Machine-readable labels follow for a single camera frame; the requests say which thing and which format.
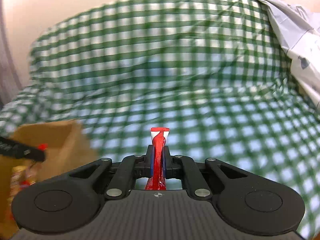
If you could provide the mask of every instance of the silver rivet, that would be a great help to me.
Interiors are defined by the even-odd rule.
[[[210,195],[210,191],[205,189],[205,188],[199,188],[195,191],[195,194],[198,196],[198,197],[207,197]]]
[[[118,197],[122,194],[122,191],[118,188],[111,188],[107,190],[107,195],[110,197]]]

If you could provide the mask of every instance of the checkered tablecloth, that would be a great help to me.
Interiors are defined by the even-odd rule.
[[[215,157],[300,193],[299,232],[311,238],[320,229],[319,116],[289,63],[255,0],[119,0],[33,44],[32,85],[0,112],[0,134],[76,118],[116,162],[144,154],[151,127],[169,127],[172,155]]]

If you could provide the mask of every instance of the cardboard box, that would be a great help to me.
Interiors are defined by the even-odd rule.
[[[37,181],[52,178],[98,159],[98,154],[90,148],[89,140],[82,134],[82,126],[76,120],[25,124],[18,127],[10,138],[32,147],[48,144],[46,160],[41,164]],[[2,228],[10,228],[10,225],[5,225],[8,221],[4,221],[4,218],[8,208],[12,168],[25,162],[29,161],[0,155],[0,235],[4,237],[8,234],[2,232]]]

